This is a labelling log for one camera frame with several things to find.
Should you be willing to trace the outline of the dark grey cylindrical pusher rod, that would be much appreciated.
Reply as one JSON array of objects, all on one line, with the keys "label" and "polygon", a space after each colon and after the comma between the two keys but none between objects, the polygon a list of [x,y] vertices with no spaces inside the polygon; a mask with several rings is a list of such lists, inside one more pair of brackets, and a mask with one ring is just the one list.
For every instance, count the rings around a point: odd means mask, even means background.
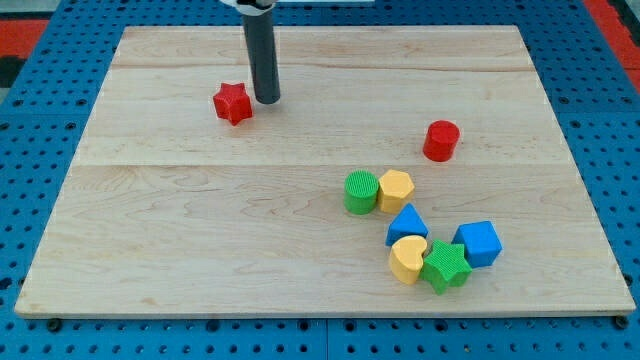
[{"label": "dark grey cylindrical pusher rod", "polygon": [[261,104],[280,100],[280,81],[272,11],[242,17],[254,94]]}]

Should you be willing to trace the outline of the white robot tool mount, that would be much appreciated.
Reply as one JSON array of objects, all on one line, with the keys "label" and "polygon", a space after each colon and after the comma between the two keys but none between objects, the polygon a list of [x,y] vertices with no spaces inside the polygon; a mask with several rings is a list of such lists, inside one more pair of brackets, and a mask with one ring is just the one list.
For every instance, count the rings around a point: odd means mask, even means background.
[{"label": "white robot tool mount", "polygon": [[224,5],[236,9],[246,16],[261,16],[271,11],[277,0],[220,0]]}]

